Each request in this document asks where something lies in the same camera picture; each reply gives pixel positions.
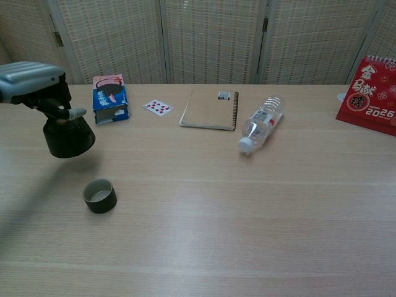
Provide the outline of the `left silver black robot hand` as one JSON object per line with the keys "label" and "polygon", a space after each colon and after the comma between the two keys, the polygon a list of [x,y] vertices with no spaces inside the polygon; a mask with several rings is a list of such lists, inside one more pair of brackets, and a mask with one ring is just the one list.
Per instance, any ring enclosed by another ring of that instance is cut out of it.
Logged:
{"label": "left silver black robot hand", "polygon": [[54,120],[72,121],[86,114],[71,107],[66,72],[43,62],[13,62],[1,66],[1,103],[23,104]]}

